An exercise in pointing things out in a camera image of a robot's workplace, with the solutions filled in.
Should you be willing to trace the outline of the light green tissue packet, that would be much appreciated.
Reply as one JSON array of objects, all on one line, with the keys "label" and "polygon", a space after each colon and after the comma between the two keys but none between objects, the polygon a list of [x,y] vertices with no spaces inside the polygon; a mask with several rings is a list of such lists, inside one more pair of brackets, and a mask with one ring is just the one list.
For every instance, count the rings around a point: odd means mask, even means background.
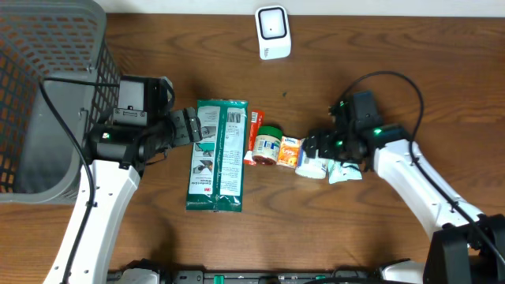
[{"label": "light green tissue packet", "polygon": [[328,182],[330,184],[362,179],[361,170],[355,163],[343,163],[330,160],[328,162],[327,172]]}]

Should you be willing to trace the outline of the white tub container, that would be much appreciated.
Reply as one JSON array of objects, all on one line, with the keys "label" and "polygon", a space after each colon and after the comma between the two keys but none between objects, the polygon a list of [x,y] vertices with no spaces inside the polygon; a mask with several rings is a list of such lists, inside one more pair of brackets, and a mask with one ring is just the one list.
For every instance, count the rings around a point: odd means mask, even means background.
[{"label": "white tub container", "polygon": [[327,161],[320,158],[309,158],[302,148],[303,142],[304,139],[301,139],[295,174],[303,178],[324,179],[327,176]]}]

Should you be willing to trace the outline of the orange snack packet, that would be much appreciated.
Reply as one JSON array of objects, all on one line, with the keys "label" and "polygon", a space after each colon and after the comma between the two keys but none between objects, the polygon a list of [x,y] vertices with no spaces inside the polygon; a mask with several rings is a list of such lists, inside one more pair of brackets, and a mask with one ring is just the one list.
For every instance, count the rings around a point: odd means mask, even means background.
[{"label": "orange snack packet", "polygon": [[277,164],[295,169],[297,166],[300,148],[301,141],[299,139],[283,136],[281,139]]}]

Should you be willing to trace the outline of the tall green white packet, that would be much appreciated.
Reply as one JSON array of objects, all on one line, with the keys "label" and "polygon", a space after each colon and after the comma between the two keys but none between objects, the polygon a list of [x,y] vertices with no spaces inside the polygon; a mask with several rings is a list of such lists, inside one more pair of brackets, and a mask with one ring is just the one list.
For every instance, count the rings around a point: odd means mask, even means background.
[{"label": "tall green white packet", "polygon": [[248,105],[242,100],[197,102],[202,140],[193,145],[186,210],[242,210]]}]

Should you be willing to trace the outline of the red stick sachet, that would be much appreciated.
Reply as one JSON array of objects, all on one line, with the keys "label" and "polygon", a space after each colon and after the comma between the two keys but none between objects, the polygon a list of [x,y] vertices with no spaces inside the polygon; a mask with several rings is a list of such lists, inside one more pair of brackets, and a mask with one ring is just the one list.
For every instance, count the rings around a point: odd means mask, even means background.
[{"label": "red stick sachet", "polygon": [[253,110],[251,113],[251,121],[249,127],[249,139],[247,152],[245,153],[244,163],[247,165],[255,166],[253,161],[253,149],[256,141],[256,136],[259,128],[264,122],[264,112],[262,110]]}]

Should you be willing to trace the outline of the green lid jar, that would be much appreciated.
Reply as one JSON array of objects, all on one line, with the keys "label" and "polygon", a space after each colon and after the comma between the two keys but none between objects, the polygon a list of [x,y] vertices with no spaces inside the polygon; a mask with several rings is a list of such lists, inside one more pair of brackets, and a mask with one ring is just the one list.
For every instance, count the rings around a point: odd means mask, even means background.
[{"label": "green lid jar", "polygon": [[252,150],[252,160],[265,166],[275,165],[279,157],[281,140],[281,129],[273,126],[259,127]]}]

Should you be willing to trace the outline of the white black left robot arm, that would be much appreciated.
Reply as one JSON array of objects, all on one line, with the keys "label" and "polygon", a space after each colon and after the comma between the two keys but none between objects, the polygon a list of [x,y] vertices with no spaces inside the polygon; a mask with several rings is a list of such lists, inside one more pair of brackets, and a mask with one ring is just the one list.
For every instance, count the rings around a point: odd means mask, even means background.
[{"label": "white black left robot arm", "polygon": [[108,283],[110,258],[125,209],[140,175],[118,162],[96,160],[81,168],[73,213],[45,283]]}]

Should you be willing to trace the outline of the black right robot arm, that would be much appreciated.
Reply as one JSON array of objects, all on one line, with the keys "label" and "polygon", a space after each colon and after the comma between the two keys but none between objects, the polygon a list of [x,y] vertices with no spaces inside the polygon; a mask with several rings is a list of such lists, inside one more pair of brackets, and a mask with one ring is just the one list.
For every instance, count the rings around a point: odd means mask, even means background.
[{"label": "black right robot arm", "polygon": [[398,124],[312,130],[310,158],[364,163],[400,195],[430,240],[424,263],[384,265],[377,283],[502,283],[504,217],[486,215],[462,198],[429,164]]}]

